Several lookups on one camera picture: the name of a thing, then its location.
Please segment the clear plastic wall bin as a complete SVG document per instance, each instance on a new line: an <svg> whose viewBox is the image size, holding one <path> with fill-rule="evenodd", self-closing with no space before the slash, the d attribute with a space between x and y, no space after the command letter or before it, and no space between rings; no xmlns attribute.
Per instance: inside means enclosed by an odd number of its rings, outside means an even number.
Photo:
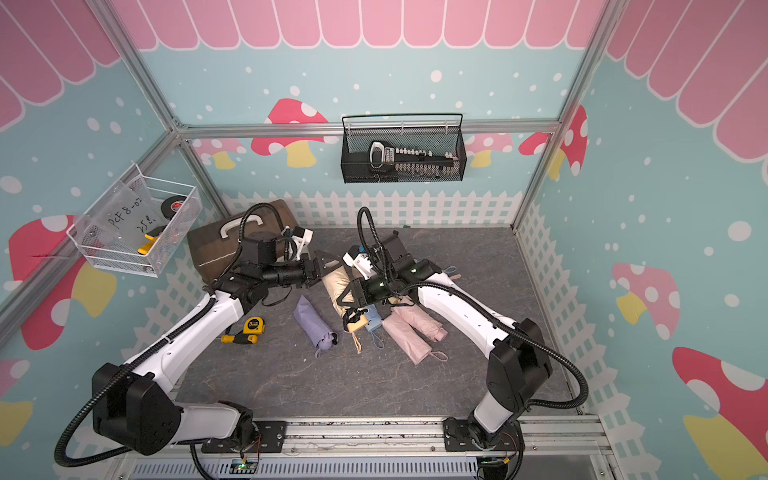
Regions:
<svg viewBox="0 0 768 480"><path fill-rule="evenodd" d="M171 219L161 203L173 195L187 199ZM157 278L202 212L198 188L145 175L133 164L67 229L68 238L94 268ZM145 233L165 226L150 252L138 249Z"/></svg>

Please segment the light blue sleeved umbrella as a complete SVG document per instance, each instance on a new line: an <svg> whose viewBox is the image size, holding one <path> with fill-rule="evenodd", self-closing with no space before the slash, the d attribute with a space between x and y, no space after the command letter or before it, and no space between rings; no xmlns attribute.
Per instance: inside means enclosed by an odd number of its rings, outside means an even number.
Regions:
<svg viewBox="0 0 768 480"><path fill-rule="evenodd" d="M384 343L378 334L378 330L382 327L382 317L374 305L368 305L365 307L365 309L365 317L367 319L365 328L370 333L374 346L377 349L383 349Z"/></svg>

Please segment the purple sleeved umbrella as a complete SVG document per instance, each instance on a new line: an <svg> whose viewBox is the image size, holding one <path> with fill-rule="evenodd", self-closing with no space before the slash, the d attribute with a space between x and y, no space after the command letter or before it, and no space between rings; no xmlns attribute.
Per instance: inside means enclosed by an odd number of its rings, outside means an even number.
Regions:
<svg viewBox="0 0 768 480"><path fill-rule="evenodd" d="M293 316L308 336L315 349L316 358L338 344L338 335L330 329L305 296L299 298Z"/></svg>

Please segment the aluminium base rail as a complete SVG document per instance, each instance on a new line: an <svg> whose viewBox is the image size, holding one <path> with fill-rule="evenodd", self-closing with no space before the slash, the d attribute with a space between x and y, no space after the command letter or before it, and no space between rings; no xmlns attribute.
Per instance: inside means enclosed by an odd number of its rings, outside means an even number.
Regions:
<svg viewBox="0 0 768 480"><path fill-rule="evenodd" d="M298 417L262 421L245 453L209 440L110 466L111 479L621 479L595 416L523 416L487 445L464 420L416 417Z"/></svg>

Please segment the black tape roll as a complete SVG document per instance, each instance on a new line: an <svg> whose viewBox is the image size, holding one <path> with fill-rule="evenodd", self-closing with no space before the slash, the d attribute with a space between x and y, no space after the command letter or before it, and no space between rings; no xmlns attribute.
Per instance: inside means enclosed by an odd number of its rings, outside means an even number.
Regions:
<svg viewBox="0 0 768 480"><path fill-rule="evenodd" d="M166 198L161 203L162 215L166 219L171 220L176 215L176 213L181 209L186 199L187 197L183 195L173 195Z"/></svg>

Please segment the socket set in basket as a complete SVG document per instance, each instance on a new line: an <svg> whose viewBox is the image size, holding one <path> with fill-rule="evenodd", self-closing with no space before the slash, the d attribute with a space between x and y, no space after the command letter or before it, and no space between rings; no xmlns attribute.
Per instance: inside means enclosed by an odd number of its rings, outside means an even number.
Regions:
<svg viewBox="0 0 768 480"><path fill-rule="evenodd" d="M440 156L431 150L395 147L383 141L371 143L366 165L379 177L396 181L456 181L463 178L463 162L453 152Z"/></svg>

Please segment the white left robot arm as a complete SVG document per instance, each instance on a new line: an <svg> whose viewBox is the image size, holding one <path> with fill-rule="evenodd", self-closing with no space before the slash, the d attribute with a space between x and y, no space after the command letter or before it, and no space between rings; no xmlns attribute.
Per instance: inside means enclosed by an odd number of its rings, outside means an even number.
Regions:
<svg viewBox="0 0 768 480"><path fill-rule="evenodd" d="M295 243L292 228L271 203L242 215L232 259L193 310L126 362L106 363L93 375L92 396L65 427L54 461L83 467L134 451L153 455L169 444L195 446L208 439L245 452L260 438L251 409L231 401L178 404L169 396L194 360L227 328L265 301L271 289L311 287L328 270ZM82 422L117 448L74 458L67 452Z"/></svg>

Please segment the beige umbrella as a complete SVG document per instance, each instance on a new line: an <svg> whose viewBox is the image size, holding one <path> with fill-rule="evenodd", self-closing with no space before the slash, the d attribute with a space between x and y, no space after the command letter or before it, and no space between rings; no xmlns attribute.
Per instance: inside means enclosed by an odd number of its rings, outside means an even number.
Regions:
<svg viewBox="0 0 768 480"><path fill-rule="evenodd" d="M324 286L326 288L327 293L330 296L334 310L342 319L342 327L343 327L344 311L346 308L350 307L350 306L345 306L345 303L351 303L354 299L353 299L351 290L349 289L349 286L350 286L349 275L341 266L338 268L338 270L339 270L339 284L324 285ZM362 345L357 337L357 332L359 330L345 330L344 327L343 327L343 330L351 336L351 339L353 340L353 343L355 345L356 353L360 354L362 352Z"/></svg>

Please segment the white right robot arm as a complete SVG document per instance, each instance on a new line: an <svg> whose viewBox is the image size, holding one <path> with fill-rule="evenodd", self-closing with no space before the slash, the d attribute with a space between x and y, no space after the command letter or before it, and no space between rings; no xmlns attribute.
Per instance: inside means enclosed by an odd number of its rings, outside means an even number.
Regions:
<svg viewBox="0 0 768 480"><path fill-rule="evenodd" d="M352 280L337 297L344 326L351 327L365 307L398 298L436 312L469 338L488 360L486 393L467 419L467 436L479 448L489 449L506 426L532 407L568 410L586 402L585 375L566 356L545 345L535 322L516 322L489 309L456 286L434 262L414 260L397 232L381 239L368 207L358 210L356 222L373 275ZM551 401L534 396L551 377L552 361L576 380L575 398Z"/></svg>

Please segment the yellow tool in bin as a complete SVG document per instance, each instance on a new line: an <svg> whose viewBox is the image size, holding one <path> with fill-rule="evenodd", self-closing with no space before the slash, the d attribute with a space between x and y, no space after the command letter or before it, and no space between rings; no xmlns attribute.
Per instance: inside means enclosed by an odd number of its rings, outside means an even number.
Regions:
<svg viewBox="0 0 768 480"><path fill-rule="evenodd" d="M148 233L145 233L145 239L146 242L138 249L138 253L140 255L146 256L154 244L157 242L163 231L165 230L165 226L158 226L157 228L154 228L150 230Z"/></svg>

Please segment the pink sleeved umbrella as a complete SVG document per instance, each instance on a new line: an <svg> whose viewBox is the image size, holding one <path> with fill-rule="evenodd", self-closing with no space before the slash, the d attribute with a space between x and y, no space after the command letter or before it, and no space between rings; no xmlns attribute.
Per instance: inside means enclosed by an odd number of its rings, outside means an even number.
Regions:
<svg viewBox="0 0 768 480"><path fill-rule="evenodd" d="M383 319L382 326L414 365L419 365L427 358L434 358L439 362L448 361L444 352L435 351L400 316L390 314Z"/></svg>

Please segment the yellow tape measure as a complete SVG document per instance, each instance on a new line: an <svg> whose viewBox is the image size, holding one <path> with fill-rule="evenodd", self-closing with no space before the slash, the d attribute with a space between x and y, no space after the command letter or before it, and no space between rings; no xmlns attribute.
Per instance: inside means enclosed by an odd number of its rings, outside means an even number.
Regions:
<svg viewBox="0 0 768 480"><path fill-rule="evenodd" d="M221 337L221 342L224 344L238 345L256 344L259 337L264 333L264 330L264 320L261 317L254 316L245 322L243 329L239 333L231 334L229 331L226 331Z"/></svg>

